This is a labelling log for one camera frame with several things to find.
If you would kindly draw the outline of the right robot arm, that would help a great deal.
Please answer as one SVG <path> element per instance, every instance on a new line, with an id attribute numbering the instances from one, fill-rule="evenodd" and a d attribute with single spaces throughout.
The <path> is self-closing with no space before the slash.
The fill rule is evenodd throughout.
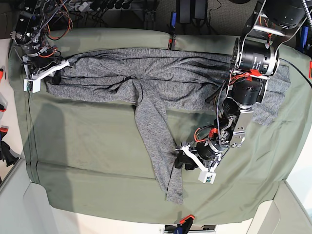
<path id="1" fill-rule="evenodd" d="M 24 91 L 39 92 L 44 78 L 53 77 L 70 65 L 58 47 L 49 43 L 61 39 L 73 28 L 66 4 L 66 0 L 24 0 L 20 4 L 18 22 L 11 38 L 15 52 L 23 51 L 18 58 L 26 74 Z M 57 15 L 67 18 L 67 29 L 62 35 L 53 37 L 49 22 Z"/>

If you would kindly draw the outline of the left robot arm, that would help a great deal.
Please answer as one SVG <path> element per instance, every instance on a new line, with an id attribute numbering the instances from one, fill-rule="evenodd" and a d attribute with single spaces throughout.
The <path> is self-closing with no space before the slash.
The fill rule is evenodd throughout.
<path id="1" fill-rule="evenodd" d="M 262 102 L 268 80 L 280 64 L 279 47 L 312 20 L 309 0 L 260 0 L 236 39 L 230 75 L 216 91 L 216 119 L 209 133 L 177 149 L 177 169 L 198 168 L 202 183 L 213 183 L 215 169 L 231 148 L 245 140 L 255 104 Z"/>

